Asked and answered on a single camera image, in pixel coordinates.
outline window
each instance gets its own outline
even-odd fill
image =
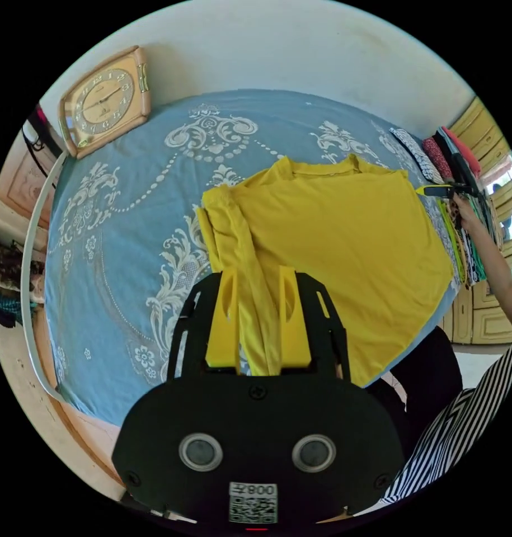
[[[493,169],[480,177],[480,181],[492,194],[512,180],[512,153],[497,164]]]

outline yellow t-shirt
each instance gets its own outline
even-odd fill
[[[280,373],[280,265],[327,288],[358,386],[407,349],[453,276],[407,172],[355,155],[339,164],[284,157],[239,185],[205,192],[203,206],[213,271],[238,270],[239,335],[253,375]]]

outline black and white stripes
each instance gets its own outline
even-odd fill
[[[424,431],[412,457],[381,502],[394,503],[444,475],[469,451],[494,419],[512,385],[512,346]]]

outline red cloth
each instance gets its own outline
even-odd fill
[[[472,173],[478,178],[481,173],[481,166],[478,162],[478,159],[474,156],[474,153],[465,145],[455,134],[452,133],[451,130],[447,129],[446,127],[442,127],[444,132],[452,139],[452,142],[457,146],[457,149],[459,149],[459,152],[464,157],[464,159],[468,162],[468,165],[470,166],[470,169]]]
[[[39,119],[46,125],[47,124],[47,118],[45,117],[45,114],[43,113],[43,110],[38,106],[36,108],[37,116]]]
[[[427,138],[422,142],[422,147],[427,156],[431,159],[431,162],[433,162],[435,168],[439,171],[442,179],[453,179],[450,165],[444,158],[437,142],[433,138]]]

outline black pants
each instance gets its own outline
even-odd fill
[[[379,400],[394,421],[408,459],[423,431],[463,390],[463,380],[444,331],[436,327],[391,370],[407,394],[407,411],[396,391],[383,379],[366,390]]]

